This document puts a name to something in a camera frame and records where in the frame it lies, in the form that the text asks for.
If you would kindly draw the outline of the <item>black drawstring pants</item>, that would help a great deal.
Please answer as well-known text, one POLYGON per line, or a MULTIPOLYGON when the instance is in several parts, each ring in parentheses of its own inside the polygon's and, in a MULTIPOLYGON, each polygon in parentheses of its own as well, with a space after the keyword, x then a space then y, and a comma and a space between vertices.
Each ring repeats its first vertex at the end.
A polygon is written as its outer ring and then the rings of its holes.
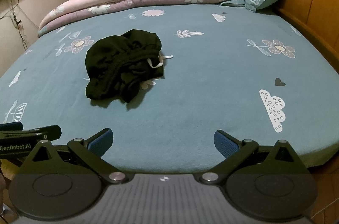
POLYGON ((131 102, 141 83, 164 76, 161 47, 157 34, 137 29, 98 40, 85 58, 90 79, 86 97, 96 102, 131 102))

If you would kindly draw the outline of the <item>teal patterned bed sheet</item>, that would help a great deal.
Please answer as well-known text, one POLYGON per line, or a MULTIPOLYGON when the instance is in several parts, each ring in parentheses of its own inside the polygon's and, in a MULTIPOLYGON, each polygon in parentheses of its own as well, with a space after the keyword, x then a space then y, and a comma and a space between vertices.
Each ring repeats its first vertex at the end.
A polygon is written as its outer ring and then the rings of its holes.
POLYGON ((59 144, 110 128, 104 159, 119 169, 194 172, 223 160, 221 129, 262 145, 287 140, 306 166, 338 151, 338 74, 306 34, 270 12, 214 4, 103 14, 39 38, 1 77, 1 122, 59 125, 59 144), (130 103, 95 102, 85 58, 100 39, 155 33, 164 76, 130 103))

